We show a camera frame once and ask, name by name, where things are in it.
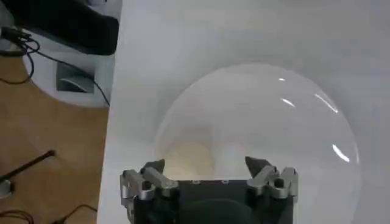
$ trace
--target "power cord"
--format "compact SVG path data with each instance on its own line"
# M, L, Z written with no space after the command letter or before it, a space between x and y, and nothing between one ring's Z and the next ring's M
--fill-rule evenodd
M19 219L27 224L34 224L32 215L22 210L9 210L0 212L0 219Z
M39 42L37 42L36 40L31 38L30 34L24 33L22 31L19 31L16 29L3 27L0 29L0 37L4 38L6 40L9 40L11 43L15 44L20 49L19 51L0 51L0 56L3 56L3 57L23 57L26 55L30 61L30 64L31 64L31 71L26 79L24 79L22 81L15 82L15 81L9 81L9 80L0 78L0 82L4 82L4 83L9 84L9 85L21 85L21 84L24 84L24 83L30 81L30 79L32 78L32 76L35 72L35 65L34 65L34 61L31 57L31 54L37 53L37 54L41 55L42 57L45 57L45 58L50 59L52 61L56 61L57 63L61 63L63 65L67 65L70 68L73 68L73 69L79 71L79 76L91 80L93 82L93 84L96 85L96 87L101 92L106 104L108 106L110 106L110 102L108 101L107 96L104 94L103 89L96 83L94 78L91 75L89 75L89 73L85 72L83 69L78 68L77 66L69 64L65 61L58 60L56 58L53 58L51 56L48 56L48 55L40 52L41 46L40 46ZM36 47L35 48L31 47L29 45L29 43L34 43L36 45Z
M70 218L74 213L76 213L80 208L87 208L91 211L94 211L94 212L97 212L98 210L90 205L79 205L78 207L76 207L75 209L73 209L71 212L69 212L69 214L67 214L66 216L52 222L51 224L65 224L66 220L68 218Z

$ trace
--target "black monitor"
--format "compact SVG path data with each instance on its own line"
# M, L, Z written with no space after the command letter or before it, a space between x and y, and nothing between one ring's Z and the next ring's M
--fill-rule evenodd
M77 0L0 0L15 24L84 54L115 53L119 22Z
M13 17L8 12L5 5L0 1L0 35L1 35L1 27L12 27L13 26ZM0 38L0 51L4 51L9 49L10 42L5 39Z

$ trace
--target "transparent bowl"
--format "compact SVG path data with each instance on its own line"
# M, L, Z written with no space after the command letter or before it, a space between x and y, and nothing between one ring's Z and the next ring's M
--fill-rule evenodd
M320 87L295 72L253 63L206 75L167 111L155 144L176 180L248 179L245 156L295 167L298 223L353 219L361 184L353 133Z

